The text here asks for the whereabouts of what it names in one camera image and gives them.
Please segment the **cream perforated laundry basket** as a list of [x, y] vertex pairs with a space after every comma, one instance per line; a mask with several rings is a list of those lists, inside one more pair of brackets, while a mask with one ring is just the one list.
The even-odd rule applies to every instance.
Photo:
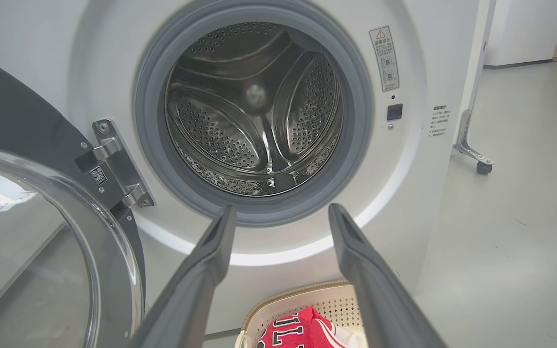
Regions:
[[234, 348], [254, 348], [275, 319], [310, 306], [348, 331], [357, 340], [358, 348], [368, 348], [354, 287], [345, 279], [298, 287], [261, 301], [245, 317]]

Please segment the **metal door hinge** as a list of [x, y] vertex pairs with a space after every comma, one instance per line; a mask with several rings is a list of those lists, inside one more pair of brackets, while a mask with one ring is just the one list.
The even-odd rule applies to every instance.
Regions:
[[114, 121], [98, 120], [93, 122], [91, 128], [97, 145], [91, 147], [86, 142], [81, 144], [86, 153], [75, 159], [80, 171], [91, 174], [99, 192], [105, 192], [107, 183], [117, 184], [122, 191], [121, 202], [125, 207], [137, 206], [143, 209], [154, 206], [155, 201]]

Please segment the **dark round washing machine door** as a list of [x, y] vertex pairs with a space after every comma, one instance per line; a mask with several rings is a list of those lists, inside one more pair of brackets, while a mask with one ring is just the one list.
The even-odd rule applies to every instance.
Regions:
[[83, 142], [0, 68], [0, 348], [126, 348], [144, 317], [133, 206], [80, 171]]

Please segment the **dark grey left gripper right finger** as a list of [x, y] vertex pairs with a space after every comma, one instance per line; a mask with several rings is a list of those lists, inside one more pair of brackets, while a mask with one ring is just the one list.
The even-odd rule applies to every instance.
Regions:
[[328, 207], [338, 267], [354, 286], [369, 348], [447, 348], [347, 209]]

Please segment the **white washing machine body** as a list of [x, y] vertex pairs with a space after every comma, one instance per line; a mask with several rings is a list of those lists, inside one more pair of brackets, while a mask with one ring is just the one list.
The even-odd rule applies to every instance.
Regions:
[[[374, 119], [350, 184], [309, 218], [238, 223], [205, 334], [238, 327], [267, 297], [342, 278], [328, 207], [339, 203], [413, 293], [421, 278], [451, 154], [480, 0], [311, 0], [331, 9], [370, 77]], [[145, 313], [218, 215], [169, 195], [139, 143], [134, 97], [142, 57], [177, 6], [191, 0], [0, 0], [0, 68], [52, 105], [93, 145], [110, 119], [155, 205], [132, 208], [145, 264]], [[389, 26], [400, 88], [383, 92], [369, 31]], [[401, 103], [402, 119], [387, 121]]]

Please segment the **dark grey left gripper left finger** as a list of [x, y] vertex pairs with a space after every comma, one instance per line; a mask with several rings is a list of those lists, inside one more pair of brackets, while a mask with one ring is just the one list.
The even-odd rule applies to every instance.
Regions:
[[236, 211], [223, 207], [131, 337], [129, 348], [202, 348], [215, 288], [228, 272]]

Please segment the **grey warning sticker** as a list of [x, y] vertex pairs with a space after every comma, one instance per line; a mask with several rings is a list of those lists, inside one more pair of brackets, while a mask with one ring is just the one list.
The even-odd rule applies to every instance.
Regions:
[[369, 31], [369, 37], [380, 71], [382, 91], [389, 92], [400, 88], [395, 45], [390, 27], [372, 29]]

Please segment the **red Bulls jersey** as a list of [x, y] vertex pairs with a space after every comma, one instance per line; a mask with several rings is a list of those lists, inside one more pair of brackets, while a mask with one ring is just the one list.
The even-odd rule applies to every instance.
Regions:
[[256, 348], [333, 348], [335, 324], [309, 306], [271, 322]]

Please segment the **steel washing machine drum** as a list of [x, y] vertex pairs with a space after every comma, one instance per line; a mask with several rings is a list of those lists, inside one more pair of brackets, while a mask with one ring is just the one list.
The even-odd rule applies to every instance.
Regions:
[[330, 53], [292, 27], [241, 22], [197, 38], [175, 62], [164, 106], [179, 156], [208, 184], [243, 197], [301, 187], [342, 131]]

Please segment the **grey rubber door gasket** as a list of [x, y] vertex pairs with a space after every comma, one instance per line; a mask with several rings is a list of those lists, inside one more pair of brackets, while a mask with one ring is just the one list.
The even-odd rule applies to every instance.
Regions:
[[[208, 184], [179, 156], [167, 126], [164, 94], [175, 62], [197, 38], [241, 22], [272, 22], [307, 34], [330, 53], [342, 86], [342, 131], [331, 158], [304, 185], [277, 196], [237, 196]], [[231, 205], [239, 225], [251, 228], [309, 218], [350, 184], [371, 137], [373, 104], [369, 73], [356, 44], [331, 9], [311, 0], [191, 0], [177, 6], [142, 57], [134, 97], [139, 143], [169, 195], [204, 217]]]

